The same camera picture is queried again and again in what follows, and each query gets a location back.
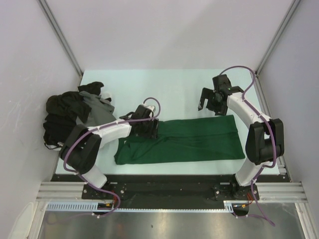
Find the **green t shirt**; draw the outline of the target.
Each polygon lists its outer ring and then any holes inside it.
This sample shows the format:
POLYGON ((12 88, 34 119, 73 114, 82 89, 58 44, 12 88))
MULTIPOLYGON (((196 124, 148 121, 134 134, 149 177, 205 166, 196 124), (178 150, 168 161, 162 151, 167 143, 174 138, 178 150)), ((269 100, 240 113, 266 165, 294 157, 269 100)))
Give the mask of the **green t shirt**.
POLYGON ((157 164, 245 158, 234 116, 159 122, 157 138, 119 139, 115 163, 157 164))

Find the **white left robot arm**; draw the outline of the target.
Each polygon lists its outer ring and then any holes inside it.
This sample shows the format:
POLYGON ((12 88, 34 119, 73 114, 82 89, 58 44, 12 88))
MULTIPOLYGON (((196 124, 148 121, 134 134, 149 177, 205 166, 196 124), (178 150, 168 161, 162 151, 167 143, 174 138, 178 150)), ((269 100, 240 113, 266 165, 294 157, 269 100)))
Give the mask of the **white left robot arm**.
POLYGON ((94 127, 80 124, 74 127, 59 152, 63 167, 92 184, 92 192, 99 199, 107 198, 110 186, 106 184, 107 177, 96 165, 99 150, 109 142, 128 136, 156 138, 159 120, 155 111, 155 106, 141 104, 134 112, 111 123, 94 127))

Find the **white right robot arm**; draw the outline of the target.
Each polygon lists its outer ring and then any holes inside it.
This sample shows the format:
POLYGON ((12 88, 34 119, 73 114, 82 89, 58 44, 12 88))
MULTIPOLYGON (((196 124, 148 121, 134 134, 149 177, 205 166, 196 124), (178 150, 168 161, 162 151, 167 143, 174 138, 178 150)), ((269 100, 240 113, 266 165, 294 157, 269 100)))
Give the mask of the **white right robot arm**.
POLYGON ((227 75, 212 79, 214 88, 203 88, 198 110, 207 108, 217 116, 232 110, 247 126, 245 144, 246 159, 233 175, 229 186, 230 198, 244 200, 247 194, 257 195, 254 185, 265 168, 276 166, 278 157, 284 154, 284 125, 280 119, 272 119, 257 110, 246 98, 239 86, 232 86, 227 75))

